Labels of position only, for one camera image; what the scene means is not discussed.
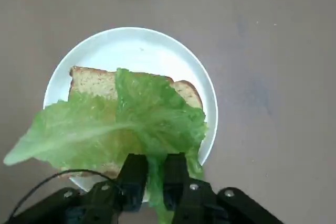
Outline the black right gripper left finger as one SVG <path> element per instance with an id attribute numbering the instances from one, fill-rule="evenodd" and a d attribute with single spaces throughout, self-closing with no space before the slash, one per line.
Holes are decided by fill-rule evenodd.
<path id="1" fill-rule="evenodd" d="M 118 223 L 123 212 L 139 211 L 148 176 L 145 155 L 129 154 L 115 179 L 93 170 L 89 173 L 104 180 L 87 193 L 65 187 L 18 214 L 37 189 L 61 173 L 44 179 L 17 203 L 7 223 Z"/>

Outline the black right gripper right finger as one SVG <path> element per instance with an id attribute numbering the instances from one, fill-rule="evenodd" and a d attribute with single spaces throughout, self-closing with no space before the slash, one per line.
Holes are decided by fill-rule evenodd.
<path id="1" fill-rule="evenodd" d="M 191 178 L 183 153 L 166 157 L 163 197 L 166 209 L 174 212 L 172 223 L 282 223 L 238 188 L 215 193 L 210 183 Z"/>

